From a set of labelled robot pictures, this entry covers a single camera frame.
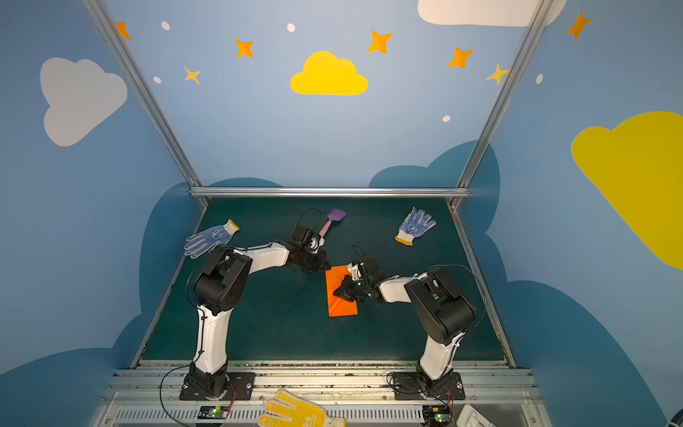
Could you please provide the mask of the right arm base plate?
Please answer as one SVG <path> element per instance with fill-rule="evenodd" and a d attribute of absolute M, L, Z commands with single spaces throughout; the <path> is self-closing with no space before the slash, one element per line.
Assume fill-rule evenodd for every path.
<path fill-rule="evenodd" d="M 391 372 L 387 384 L 396 400 L 465 400 L 462 377 L 450 371 L 439 380 L 431 380 L 422 372 Z"/>

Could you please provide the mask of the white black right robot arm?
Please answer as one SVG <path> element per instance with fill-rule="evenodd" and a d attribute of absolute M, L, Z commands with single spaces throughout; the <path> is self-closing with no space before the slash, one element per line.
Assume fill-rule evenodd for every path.
<path fill-rule="evenodd" d="M 394 371 L 387 384 L 396 400 L 464 400 L 462 377 L 453 367 L 462 340 L 480 321 L 475 305 L 441 266 L 413 276 L 386 276 L 371 255 L 346 267 L 332 296 L 353 304 L 405 302 L 427 334 L 414 372 Z"/>

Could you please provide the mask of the orange square paper sheet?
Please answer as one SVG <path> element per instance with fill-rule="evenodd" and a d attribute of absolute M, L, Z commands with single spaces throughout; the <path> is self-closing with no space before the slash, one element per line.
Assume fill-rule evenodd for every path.
<path fill-rule="evenodd" d="M 349 274 L 346 266 L 333 267 L 325 273 L 325 288 L 327 289 L 327 308 L 328 316 L 330 318 L 357 316 L 359 314 L 358 306 L 355 302 L 347 302 L 337 296 L 334 296 L 334 291 L 337 290 L 343 279 Z"/>

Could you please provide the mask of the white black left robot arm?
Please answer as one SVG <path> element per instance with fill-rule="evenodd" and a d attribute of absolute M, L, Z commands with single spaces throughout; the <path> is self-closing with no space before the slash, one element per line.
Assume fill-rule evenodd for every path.
<path fill-rule="evenodd" d="M 330 270 L 322 249 L 330 226 L 327 222 L 315 231 L 297 224 L 288 239 L 256 247 L 229 245 L 238 231 L 231 221 L 187 238 L 186 255 L 208 258 L 192 286 L 199 317 L 197 351 L 183 380 L 181 400 L 250 400 L 255 374 L 229 373 L 227 355 L 229 320 L 247 279 L 262 270 L 291 265 L 303 273 Z"/>

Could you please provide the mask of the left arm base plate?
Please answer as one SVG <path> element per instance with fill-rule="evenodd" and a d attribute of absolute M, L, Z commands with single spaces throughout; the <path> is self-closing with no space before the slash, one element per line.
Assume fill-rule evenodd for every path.
<path fill-rule="evenodd" d="M 216 375 L 185 375 L 180 400 L 250 400 L 254 391 L 255 373 L 230 372 Z"/>

